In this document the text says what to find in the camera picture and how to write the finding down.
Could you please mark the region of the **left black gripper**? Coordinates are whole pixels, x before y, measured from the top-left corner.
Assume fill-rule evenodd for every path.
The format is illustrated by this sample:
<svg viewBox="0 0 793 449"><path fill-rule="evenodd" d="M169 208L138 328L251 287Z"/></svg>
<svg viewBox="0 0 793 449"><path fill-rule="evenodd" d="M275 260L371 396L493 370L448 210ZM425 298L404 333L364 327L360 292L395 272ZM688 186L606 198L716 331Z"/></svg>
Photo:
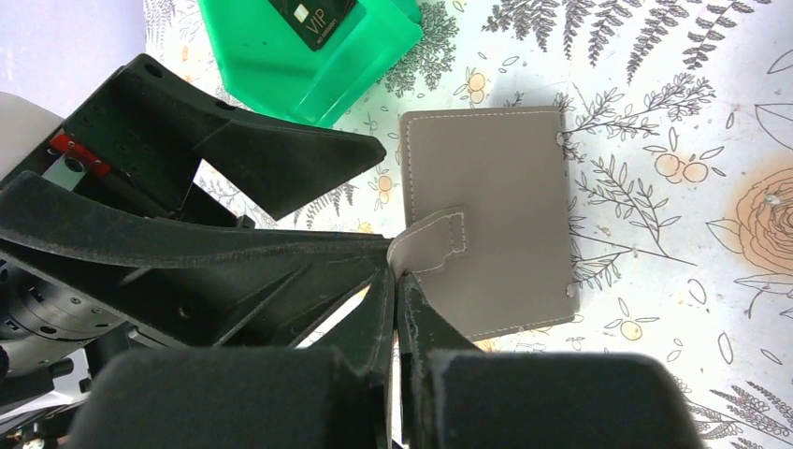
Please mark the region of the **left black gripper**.
<svg viewBox="0 0 793 449"><path fill-rule="evenodd" d="M294 346L385 267L376 234L250 229L194 182L201 158L279 220L378 165L375 137L234 108L139 55L1 187L10 379L129 327L148 347Z"/></svg>

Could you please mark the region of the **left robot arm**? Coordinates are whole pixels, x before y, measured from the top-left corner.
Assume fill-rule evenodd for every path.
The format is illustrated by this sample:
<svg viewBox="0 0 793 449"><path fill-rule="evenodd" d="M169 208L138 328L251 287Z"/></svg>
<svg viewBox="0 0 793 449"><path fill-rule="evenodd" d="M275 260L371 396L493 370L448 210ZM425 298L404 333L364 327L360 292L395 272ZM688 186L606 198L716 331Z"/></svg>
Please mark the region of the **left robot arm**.
<svg viewBox="0 0 793 449"><path fill-rule="evenodd" d="M1 96L1 366L42 371L120 326L150 347L287 345L385 261L372 234L258 228L380 163L376 139L233 106L141 54L62 118Z"/></svg>

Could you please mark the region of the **green plastic bin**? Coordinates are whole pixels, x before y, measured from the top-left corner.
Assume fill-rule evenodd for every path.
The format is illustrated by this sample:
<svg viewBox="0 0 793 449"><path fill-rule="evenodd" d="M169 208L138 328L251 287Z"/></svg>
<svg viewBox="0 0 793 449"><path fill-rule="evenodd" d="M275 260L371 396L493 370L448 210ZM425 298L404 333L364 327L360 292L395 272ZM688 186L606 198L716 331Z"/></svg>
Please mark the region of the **green plastic bin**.
<svg viewBox="0 0 793 449"><path fill-rule="evenodd" d="M318 51L269 1L199 4L225 90L250 109L332 126L423 37L415 1L356 1Z"/></svg>

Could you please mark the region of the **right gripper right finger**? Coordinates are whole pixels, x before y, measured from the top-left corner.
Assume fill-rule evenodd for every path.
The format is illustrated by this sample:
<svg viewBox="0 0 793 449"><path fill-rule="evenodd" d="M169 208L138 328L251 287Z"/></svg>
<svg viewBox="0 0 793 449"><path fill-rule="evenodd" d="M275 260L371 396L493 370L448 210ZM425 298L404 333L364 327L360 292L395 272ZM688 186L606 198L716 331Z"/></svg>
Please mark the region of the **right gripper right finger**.
<svg viewBox="0 0 793 449"><path fill-rule="evenodd" d="M488 353L396 288L402 431L411 448L699 448L684 398L653 358Z"/></svg>

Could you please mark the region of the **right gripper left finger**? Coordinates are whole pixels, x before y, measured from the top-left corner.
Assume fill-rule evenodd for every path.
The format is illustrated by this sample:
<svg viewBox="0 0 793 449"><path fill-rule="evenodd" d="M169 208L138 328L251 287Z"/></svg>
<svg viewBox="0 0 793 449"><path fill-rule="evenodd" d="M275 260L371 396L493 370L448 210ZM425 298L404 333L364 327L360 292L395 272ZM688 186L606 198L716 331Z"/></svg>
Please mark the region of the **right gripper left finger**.
<svg viewBox="0 0 793 449"><path fill-rule="evenodd" d="M311 346L134 350L94 382L71 448L388 448L395 280Z"/></svg>

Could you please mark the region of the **grey leather card holder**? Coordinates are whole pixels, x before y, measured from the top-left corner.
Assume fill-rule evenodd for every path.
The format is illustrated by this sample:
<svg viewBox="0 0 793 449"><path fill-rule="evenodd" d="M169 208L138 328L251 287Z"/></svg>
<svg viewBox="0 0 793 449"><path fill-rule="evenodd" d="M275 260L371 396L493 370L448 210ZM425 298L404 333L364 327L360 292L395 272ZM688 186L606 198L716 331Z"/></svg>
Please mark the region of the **grey leather card holder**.
<svg viewBox="0 0 793 449"><path fill-rule="evenodd" d="M400 120L406 220L387 253L459 333L570 322L567 164L552 106L412 111Z"/></svg>

